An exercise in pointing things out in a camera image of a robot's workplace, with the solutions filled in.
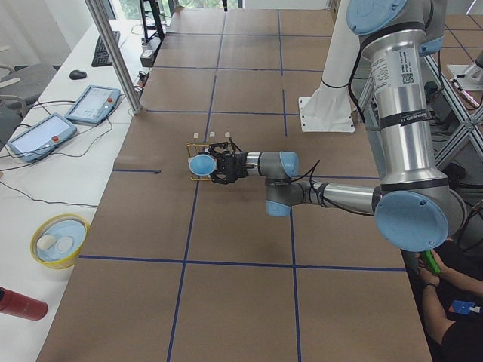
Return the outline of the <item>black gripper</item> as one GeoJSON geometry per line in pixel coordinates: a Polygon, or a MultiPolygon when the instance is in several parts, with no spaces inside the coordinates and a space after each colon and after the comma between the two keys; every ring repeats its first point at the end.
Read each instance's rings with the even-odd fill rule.
{"type": "Polygon", "coordinates": [[[246,166],[247,152],[231,153],[231,143],[211,143],[209,145],[210,155],[221,155],[218,161],[217,173],[210,175],[213,183],[228,185],[235,183],[239,178],[248,176],[248,168],[246,166]]]}

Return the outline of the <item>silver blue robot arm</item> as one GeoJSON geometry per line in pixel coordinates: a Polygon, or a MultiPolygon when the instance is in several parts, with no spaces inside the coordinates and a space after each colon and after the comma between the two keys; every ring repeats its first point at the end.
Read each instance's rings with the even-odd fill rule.
{"type": "Polygon", "coordinates": [[[386,172],[374,188],[303,180],[293,152],[243,152],[232,140],[209,146],[205,176],[230,184],[265,179],[266,211],[287,216],[293,206],[316,204],[372,216],[397,248],[424,252],[443,244],[464,222],[466,209],[435,165],[420,58],[442,43],[443,1],[344,1],[333,40],[355,40],[352,68],[371,65],[386,172]]]}

